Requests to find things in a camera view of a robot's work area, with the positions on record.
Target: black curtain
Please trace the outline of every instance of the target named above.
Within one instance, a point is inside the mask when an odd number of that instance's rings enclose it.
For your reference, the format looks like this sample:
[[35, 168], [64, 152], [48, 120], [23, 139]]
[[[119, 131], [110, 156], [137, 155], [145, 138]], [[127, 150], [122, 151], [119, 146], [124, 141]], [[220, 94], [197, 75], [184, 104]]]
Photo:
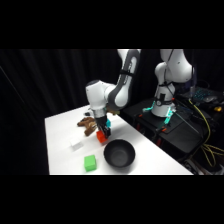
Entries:
[[[194, 52], [199, 79], [224, 91], [224, 49]], [[192, 49], [185, 54], [191, 62]], [[154, 96], [161, 61], [159, 49], [142, 50], [130, 105]], [[44, 119], [87, 105], [89, 81], [117, 83], [121, 59], [115, 49], [1, 49], [0, 66], [2, 172], [47, 174]]]

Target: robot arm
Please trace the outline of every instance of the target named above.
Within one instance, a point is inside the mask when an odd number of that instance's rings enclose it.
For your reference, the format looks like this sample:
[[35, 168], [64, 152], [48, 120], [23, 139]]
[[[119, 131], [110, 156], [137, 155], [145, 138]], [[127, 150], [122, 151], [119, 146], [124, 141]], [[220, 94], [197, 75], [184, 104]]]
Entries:
[[121, 110], [128, 104], [140, 53], [141, 49], [118, 49], [122, 59], [122, 70], [117, 85], [95, 80], [86, 86], [87, 98], [98, 128], [106, 138], [110, 136], [110, 129], [106, 126], [106, 105], [108, 104], [112, 110]]
[[186, 60], [183, 49], [161, 49], [160, 52], [164, 63], [159, 64], [155, 71], [159, 85], [152, 113], [158, 117], [169, 117], [170, 111], [175, 110], [172, 102], [175, 87], [172, 82], [188, 82], [192, 66]]

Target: black bowl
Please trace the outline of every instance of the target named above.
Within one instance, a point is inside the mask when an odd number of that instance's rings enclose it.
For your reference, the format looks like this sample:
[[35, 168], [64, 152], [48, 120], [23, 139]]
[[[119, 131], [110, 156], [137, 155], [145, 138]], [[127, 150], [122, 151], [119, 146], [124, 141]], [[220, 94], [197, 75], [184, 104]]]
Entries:
[[109, 165], [116, 168], [125, 168], [134, 162], [135, 149], [127, 141], [114, 140], [105, 147], [104, 157]]

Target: green block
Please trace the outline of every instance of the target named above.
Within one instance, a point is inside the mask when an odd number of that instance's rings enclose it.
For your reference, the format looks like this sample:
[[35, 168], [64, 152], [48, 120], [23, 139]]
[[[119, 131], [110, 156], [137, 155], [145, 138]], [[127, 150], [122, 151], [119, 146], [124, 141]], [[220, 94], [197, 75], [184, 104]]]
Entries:
[[96, 166], [96, 157], [95, 156], [87, 156], [85, 157], [84, 167], [86, 172], [90, 172], [97, 169]]

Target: wire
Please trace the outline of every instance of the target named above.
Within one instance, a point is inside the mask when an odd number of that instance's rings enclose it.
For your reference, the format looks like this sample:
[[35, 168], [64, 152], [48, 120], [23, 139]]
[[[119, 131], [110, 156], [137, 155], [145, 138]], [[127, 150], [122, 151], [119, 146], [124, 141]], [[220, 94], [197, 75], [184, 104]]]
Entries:
[[[202, 112], [198, 109], [198, 107], [196, 107], [196, 106], [191, 102], [191, 100], [189, 100], [189, 102], [194, 106], [194, 108], [198, 111], [198, 113], [203, 117], [203, 119], [205, 120], [205, 123], [206, 123], [206, 125], [207, 125], [207, 127], [208, 127], [208, 132], [209, 132], [209, 133], [208, 133], [208, 137], [207, 137], [206, 141], [203, 143], [203, 145], [201, 146], [201, 149], [202, 149], [202, 151], [204, 152], [205, 157], [206, 157], [206, 159], [207, 159], [209, 165], [210, 165], [211, 167], [215, 167], [215, 166], [216, 166], [215, 155], [224, 156], [224, 154], [220, 154], [220, 153], [214, 152], [214, 151], [211, 150], [211, 148], [216, 149], [216, 150], [221, 151], [221, 152], [224, 152], [224, 150], [222, 150], [222, 149], [220, 149], [220, 148], [217, 148], [217, 147], [215, 147], [215, 146], [206, 144], [206, 143], [208, 142], [208, 140], [210, 139], [210, 137], [211, 137], [211, 129], [210, 129], [210, 126], [209, 126], [209, 124], [208, 124], [208, 121], [207, 121], [207, 119], [205, 118], [205, 116], [202, 114]], [[207, 155], [206, 151], [208, 151], [208, 152], [211, 153], [212, 158], [213, 158], [213, 161], [214, 161], [213, 164], [211, 163], [210, 159], [208, 158], [208, 155]]]
[[[171, 51], [171, 53], [170, 53], [169, 59], [168, 59], [168, 61], [167, 61], [167, 66], [168, 66], [168, 63], [169, 63], [169, 61], [170, 61], [172, 55], [173, 55], [174, 50], [175, 50], [175, 49], [172, 49], [172, 51]], [[168, 90], [170, 91], [170, 93], [172, 94], [172, 96], [174, 96], [174, 94], [171, 92], [171, 90], [170, 90], [170, 88], [169, 88], [169, 86], [168, 86], [168, 84], [167, 84], [167, 80], [166, 80], [166, 70], [167, 70], [167, 69], [165, 69], [165, 72], [164, 72], [164, 80], [165, 80], [165, 84], [166, 84], [167, 89], [168, 89]]]
[[206, 89], [210, 89], [210, 84], [207, 81], [199, 79], [198, 82], [205, 82], [208, 85]]

